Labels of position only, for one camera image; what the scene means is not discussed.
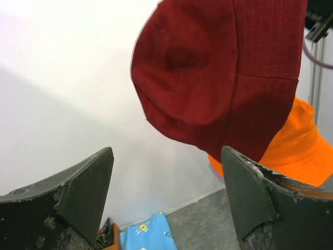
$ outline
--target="red bucket hat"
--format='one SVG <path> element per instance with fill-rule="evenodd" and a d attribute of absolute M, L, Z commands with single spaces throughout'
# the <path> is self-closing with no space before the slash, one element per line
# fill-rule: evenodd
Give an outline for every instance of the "red bucket hat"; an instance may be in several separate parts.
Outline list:
<path fill-rule="evenodd" d="M 132 80 L 147 120 L 221 160 L 255 161 L 290 113 L 306 0 L 164 0 L 147 21 Z"/>

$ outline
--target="orange object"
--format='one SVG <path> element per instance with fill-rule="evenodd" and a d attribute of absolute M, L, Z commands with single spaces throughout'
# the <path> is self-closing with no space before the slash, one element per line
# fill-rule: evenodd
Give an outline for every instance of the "orange object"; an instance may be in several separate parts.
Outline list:
<path fill-rule="evenodd" d="M 112 224 L 112 227 L 113 227 L 114 244 L 112 246 L 104 248 L 104 250 L 121 250 L 120 230 L 119 230 L 117 224 L 115 224 L 115 223 Z"/>
<path fill-rule="evenodd" d="M 287 122 L 275 135 L 259 163 L 303 183 L 320 186 L 333 174 L 333 148 L 320 135 L 312 106 L 295 98 Z M 220 162 L 209 156 L 223 176 Z"/>

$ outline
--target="metal pole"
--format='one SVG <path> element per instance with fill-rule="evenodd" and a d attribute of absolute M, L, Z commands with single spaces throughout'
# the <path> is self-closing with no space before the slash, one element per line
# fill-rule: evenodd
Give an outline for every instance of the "metal pole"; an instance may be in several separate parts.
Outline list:
<path fill-rule="evenodd" d="M 318 43 L 312 44 L 311 53 L 312 55 L 320 60 L 325 60 L 325 38 L 320 39 Z M 310 83 L 310 94 L 309 103 L 315 110 L 314 121 L 318 127 L 319 123 L 319 109 L 320 109 L 320 99 L 322 92 L 322 81 L 323 81 L 323 69 L 322 67 L 311 63 L 311 83 Z"/>

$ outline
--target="orange fabric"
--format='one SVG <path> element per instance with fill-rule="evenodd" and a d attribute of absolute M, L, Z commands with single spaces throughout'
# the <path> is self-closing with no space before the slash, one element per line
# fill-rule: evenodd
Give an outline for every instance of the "orange fabric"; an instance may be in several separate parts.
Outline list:
<path fill-rule="evenodd" d="M 333 174 L 333 147 L 319 134 L 312 106 L 295 98 L 289 117 L 259 161 L 292 179 L 320 186 Z M 222 165 L 209 156 L 223 176 Z"/>

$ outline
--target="hat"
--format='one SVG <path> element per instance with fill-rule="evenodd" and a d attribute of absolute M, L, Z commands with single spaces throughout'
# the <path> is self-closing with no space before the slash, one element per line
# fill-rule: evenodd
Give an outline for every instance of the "hat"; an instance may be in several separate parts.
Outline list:
<path fill-rule="evenodd" d="M 136 42 L 132 80 L 147 120 L 220 161 L 260 160 L 290 113 L 306 0 L 163 0 Z"/>
<path fill-rule="evenodd" d="M 320 135 L 312 106 L 295 98 L 286 124 L 275 135 L 259 163 L 303 183 L 320 186 L 333 174 L 333 147 Z M 212 156 L 213 168 L 223 176 Z"/>

